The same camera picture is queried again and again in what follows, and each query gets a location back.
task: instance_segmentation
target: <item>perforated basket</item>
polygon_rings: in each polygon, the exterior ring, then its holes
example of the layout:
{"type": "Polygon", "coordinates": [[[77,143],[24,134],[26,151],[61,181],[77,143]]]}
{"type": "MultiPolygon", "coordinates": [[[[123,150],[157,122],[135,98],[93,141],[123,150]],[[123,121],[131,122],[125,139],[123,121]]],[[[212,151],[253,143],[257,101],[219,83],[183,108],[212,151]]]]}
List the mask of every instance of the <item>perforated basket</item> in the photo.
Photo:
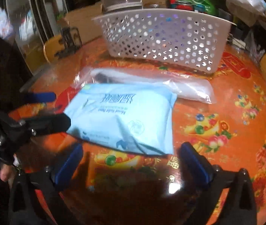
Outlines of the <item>perforated basket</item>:
{"type": "Polygon", "coordinates": [[[179,64],[206,73],[217,70],[231,23],[177,9],[138,9],[98,16],[113,57],[179,64]]]}

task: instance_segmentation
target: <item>clear plastic bag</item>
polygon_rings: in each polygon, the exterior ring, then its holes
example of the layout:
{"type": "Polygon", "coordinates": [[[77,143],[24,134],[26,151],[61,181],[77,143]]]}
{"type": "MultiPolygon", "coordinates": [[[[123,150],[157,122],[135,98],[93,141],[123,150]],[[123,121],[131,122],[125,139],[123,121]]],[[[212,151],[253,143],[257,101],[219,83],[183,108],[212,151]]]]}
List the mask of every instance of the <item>clear plastic bag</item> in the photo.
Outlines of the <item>clear plastic bag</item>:
{"type": "Polygon", "coordinates": [[[179,98],[208,104],[216,103],[213,88],[209,81],[168,71],[85,67],[75,77],[72,87],[81,89],[85,84],[96,83],[163,85],[176,93],[179,98]]]}

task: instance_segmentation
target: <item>table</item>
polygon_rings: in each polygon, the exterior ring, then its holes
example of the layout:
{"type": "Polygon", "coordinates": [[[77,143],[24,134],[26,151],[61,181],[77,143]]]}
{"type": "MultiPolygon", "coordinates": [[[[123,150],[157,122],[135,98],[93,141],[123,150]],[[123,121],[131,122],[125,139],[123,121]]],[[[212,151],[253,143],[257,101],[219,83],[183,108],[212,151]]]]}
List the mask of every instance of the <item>table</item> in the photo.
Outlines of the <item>table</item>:
{"type": "MultiPolygon", "coordinates": [[[[61,111],[76,94],[69,86],[84,66],[191,74],[160,62],[112,58],[99,38],[57,62],[33,84],[31,90],[35,92],[55,92],[55,103],[23,106],[18,109],[19,116],[61,111]]],[[[213,75],[194,76],[210,81],[217,103],[176,101],[172,116],[174,147],[189,141],[211,164],[232,171],[246,168],[255,191],[258,225],[262,225],[266,221],[266,82],[248,56],[230,46],[226,46],[213,75]],[[198,118],[211,126],[203,126],[203,134],[195,130],[198,118]]],[[[21,148],[19,156],[27,171],[38,170],[75,141],[64,133],[35,138],[21,148]]],[[[197,193],[189,173],[184,168],[180,172],[177,155],[127,155],[88,142],[83,142],[83,150],[83,160],[63,196],[78,219],[87,224],[178,224],[194,207],[197,193]],[[123,162],[115,167],[103,164],[102,159],[109,154],[121,157],[123,162]]],[[[227,193],[222,193],[208,224],[216,220],[227,193]]]]}

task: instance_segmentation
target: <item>orange tablecloth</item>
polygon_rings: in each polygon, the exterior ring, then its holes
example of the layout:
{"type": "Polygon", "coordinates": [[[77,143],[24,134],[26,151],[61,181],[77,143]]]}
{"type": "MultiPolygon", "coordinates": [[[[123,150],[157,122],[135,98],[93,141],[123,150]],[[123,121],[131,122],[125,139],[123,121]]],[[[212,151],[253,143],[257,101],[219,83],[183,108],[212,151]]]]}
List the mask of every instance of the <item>orange tablecloth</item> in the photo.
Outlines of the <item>orange tablecloth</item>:
{"type": "MultiPolygon", "coordinates": [[[[68,87],[85,65],[188,73],[159,62],[112,58],[100,38],[59,61],[31,87],[35,92],[54,91],[58,96],[56,104],[24,106],[18,110],[20,116],[55,111],[65,105],[75,94],[68,87]]],[[[173,144],[178,148],[189,141],[212,164],[226,170],[246,168],[255,191],[258,225],[262,225],[266,221],[266,83],[252,61],[229,46],[216,73],[195,76],[210,81],[217,103],[178,99],[172,116],[173,144]],[[204,133],[196,130],[200,124],[196,116],[204,117],[204,133]]],[[[74,141],[67,134],[35,138],[20,151],[20,156],[26,157],[23,165],[28,170],[39,169],[74,141]]],[[[177,155],[127,155],[87,142],[83,149],[84,158],[73,183],[63,193],[79,219],[100,224],[174,224],[186,218],[193,207],[195,191],[188,172],[180,172],[177,155]],[[107,166],[103,160],[108,154],[118,157],[120,163],[107,166]]],[[[209,224],[219,215],[227,192],[223,192],[209,224]]]]}

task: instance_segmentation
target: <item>blue tissue package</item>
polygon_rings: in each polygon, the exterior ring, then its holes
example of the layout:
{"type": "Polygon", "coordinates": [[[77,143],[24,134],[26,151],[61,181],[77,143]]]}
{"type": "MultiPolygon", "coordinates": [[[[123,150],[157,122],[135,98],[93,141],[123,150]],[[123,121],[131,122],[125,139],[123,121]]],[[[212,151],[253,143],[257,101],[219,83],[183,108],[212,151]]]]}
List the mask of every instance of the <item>blue tissue package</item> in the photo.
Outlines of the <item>blue tissue package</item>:
{"type": "Polygon", "coordinates": [[[67,133],[119,151],[173,154],[172,108],[177,95],[151,84],[87,84],[64,110],[67,133]]]}

